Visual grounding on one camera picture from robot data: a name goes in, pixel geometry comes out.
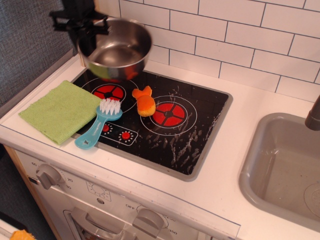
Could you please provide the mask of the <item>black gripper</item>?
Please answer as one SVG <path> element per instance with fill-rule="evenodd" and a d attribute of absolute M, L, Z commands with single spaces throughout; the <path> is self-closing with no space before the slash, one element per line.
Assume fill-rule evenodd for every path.
<path fill-rule="evenodd" d="M 108 35 L 108 16 L 95 10 L 93 0 L 63 0 L 63 10 L 51 11 L 55 31 L 67 32 L 74 47 L 97 48 L 96 36 Z"/>

